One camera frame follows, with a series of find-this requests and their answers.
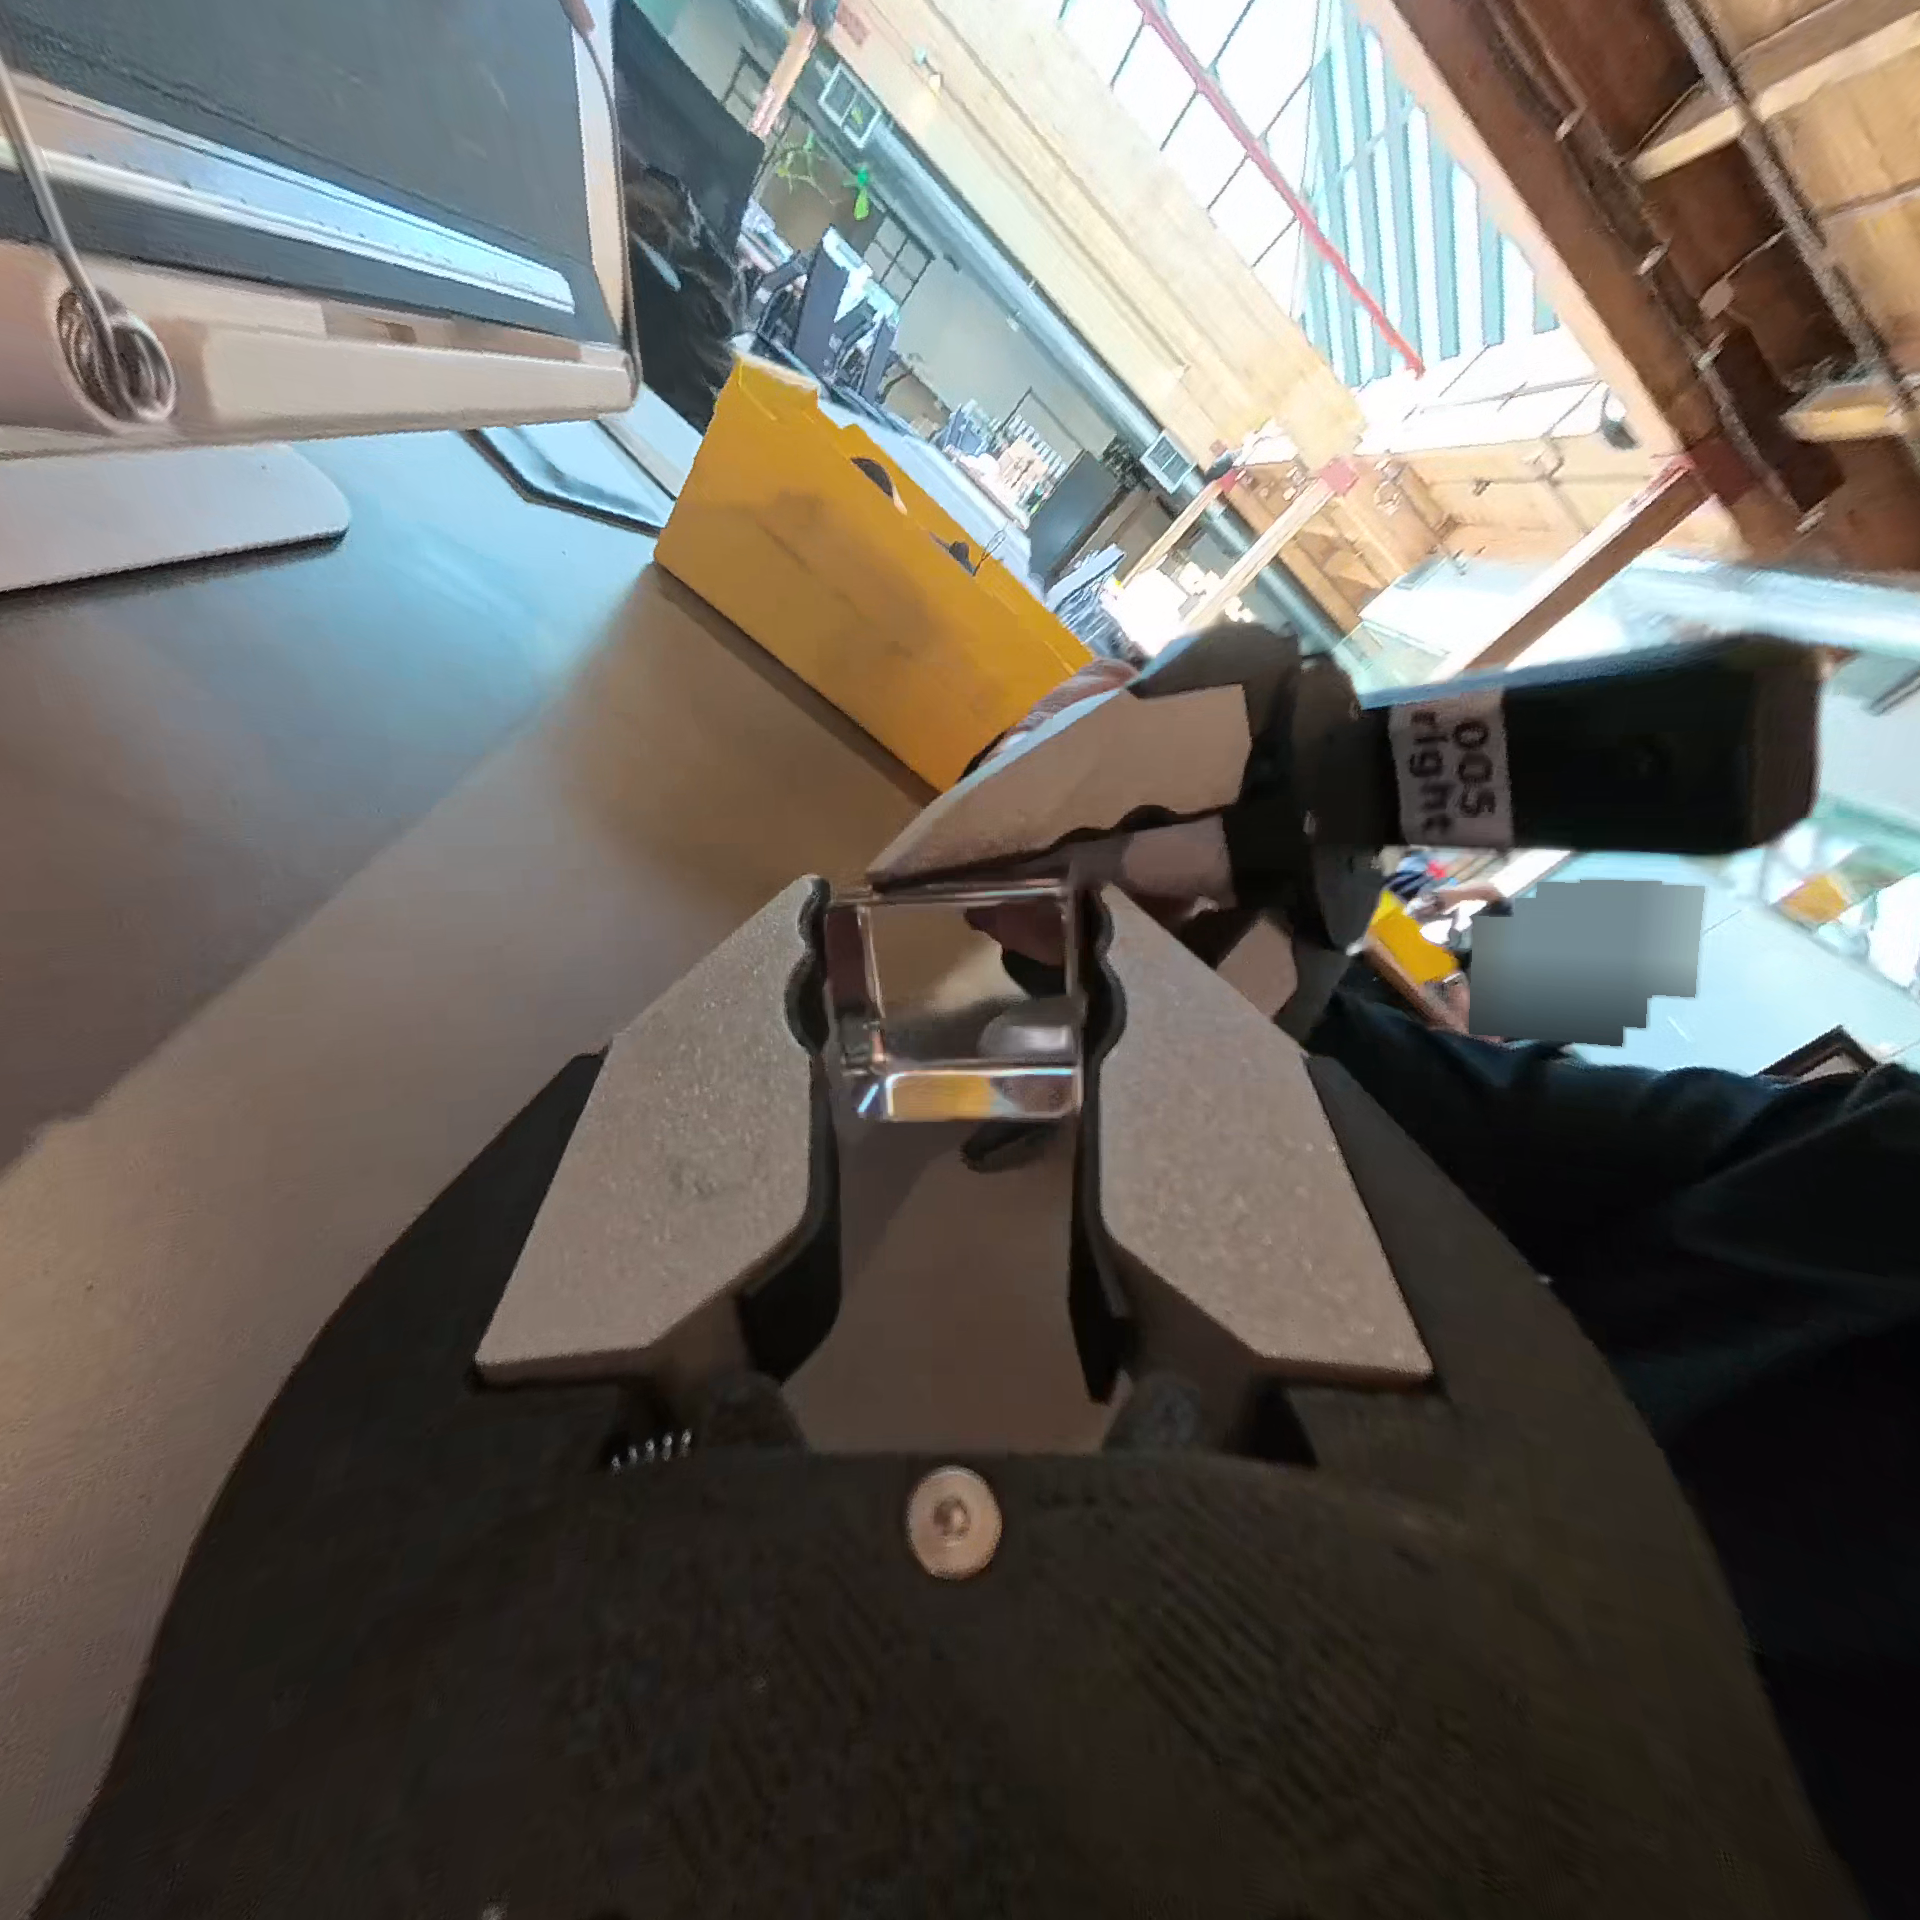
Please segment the clear acrylic cube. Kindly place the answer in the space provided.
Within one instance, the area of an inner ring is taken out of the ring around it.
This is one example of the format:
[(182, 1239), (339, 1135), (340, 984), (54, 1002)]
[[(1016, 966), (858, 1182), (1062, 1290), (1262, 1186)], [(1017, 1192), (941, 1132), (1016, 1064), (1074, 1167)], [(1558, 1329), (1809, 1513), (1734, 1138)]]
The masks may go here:
[[(1059, 983), (1002, 976), (1002, 934), (1049, 924)], [(876, 1121), (1059, 1121), (1088, 1066), (1081, 906), (1067, 880), (844, 890), (818, 918), (828, 1062)]]

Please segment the dark screen monitor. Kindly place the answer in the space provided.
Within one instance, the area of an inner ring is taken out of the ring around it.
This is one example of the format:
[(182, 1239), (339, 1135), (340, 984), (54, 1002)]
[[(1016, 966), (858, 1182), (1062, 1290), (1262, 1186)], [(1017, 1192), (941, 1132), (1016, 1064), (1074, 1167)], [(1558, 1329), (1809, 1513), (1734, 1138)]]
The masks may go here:
[(5, 1), (5, 130), (161, 343), (114, 418), (5, 134), (5, 462), (618, 415), (619, 5)]

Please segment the person's right forearm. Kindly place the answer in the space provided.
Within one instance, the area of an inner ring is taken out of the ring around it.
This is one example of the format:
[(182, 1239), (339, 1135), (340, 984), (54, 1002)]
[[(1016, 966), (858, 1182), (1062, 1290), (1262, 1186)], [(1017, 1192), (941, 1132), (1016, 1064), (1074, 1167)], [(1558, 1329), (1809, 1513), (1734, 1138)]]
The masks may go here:
[(1336, 991), (1337, 1062), (1546, 1278), (1712, 1537), (1814, 1814), (1917, 1912), (1917, 1081), (1585, 1062)]

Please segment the white monitor stand base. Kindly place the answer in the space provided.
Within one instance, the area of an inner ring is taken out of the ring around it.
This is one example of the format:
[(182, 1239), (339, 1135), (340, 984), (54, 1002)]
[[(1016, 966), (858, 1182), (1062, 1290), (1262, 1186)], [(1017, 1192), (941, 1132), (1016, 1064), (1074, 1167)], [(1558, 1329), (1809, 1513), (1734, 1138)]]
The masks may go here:
[(3, 593), (329, 543), (345, 493), (302, 452), (138, 448), (3, 462)]

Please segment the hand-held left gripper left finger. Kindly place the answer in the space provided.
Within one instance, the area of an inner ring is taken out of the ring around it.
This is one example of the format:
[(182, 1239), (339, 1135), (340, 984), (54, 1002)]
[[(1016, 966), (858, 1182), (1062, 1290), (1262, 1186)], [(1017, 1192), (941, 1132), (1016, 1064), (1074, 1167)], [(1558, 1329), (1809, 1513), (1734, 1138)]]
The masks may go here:
[(608, 1046), (478, 1344), (491, 1385), (789, 1381), (844, 1298), (824, 878), (785, 886)]

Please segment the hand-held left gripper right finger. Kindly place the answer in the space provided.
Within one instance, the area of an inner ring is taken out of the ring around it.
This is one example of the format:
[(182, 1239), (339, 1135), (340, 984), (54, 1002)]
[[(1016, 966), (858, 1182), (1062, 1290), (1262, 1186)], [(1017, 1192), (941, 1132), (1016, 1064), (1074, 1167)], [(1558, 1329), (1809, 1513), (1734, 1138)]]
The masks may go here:
[(1067, 1310), (1088, 1386), (1413, 1386), (1434, 1364), (1301, 1042), (1330, 966), (1268, 916), (1194, 951), (1106, 886), (1088, 972)]

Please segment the black monitor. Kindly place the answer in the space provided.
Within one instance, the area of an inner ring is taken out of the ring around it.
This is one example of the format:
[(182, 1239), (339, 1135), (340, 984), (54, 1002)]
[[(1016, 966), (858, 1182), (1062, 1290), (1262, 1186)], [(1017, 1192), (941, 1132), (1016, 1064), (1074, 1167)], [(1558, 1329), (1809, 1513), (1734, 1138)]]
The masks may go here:
[(737, 367), (741, 217), (762, 143), (643, 5), (608, 13), (640, 388), (594, 423), (497, 424), (467, 441), (528, 500), (657, 537)]

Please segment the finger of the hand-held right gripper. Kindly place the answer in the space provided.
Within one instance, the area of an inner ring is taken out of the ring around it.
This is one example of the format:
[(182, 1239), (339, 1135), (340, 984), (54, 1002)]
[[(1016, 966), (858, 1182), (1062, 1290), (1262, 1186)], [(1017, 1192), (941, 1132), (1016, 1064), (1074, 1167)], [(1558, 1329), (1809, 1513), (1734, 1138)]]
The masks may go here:
[(868, 866), (873, 888), (1036, 868), (1133, 828), (1217, 816), (1241, 791), (1241, 686), (1115, 687), (1059, 711), (924, 807)]
[(1083, 842), (1072, 850), (1072, 885), (1130, 898), (1264, 1016), (1280, 1018), (1302, 984), (1284, 921), (1238, 898), (1218, 817)]

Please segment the yellow plastic bin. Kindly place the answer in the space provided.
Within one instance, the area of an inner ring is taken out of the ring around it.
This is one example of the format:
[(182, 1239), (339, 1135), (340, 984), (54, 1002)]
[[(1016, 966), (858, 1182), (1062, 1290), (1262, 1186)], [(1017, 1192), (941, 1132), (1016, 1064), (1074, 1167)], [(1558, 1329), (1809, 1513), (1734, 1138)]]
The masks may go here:
[(657, 561), (938, 791), (1090, 658), (868, 432), (752, 356)]

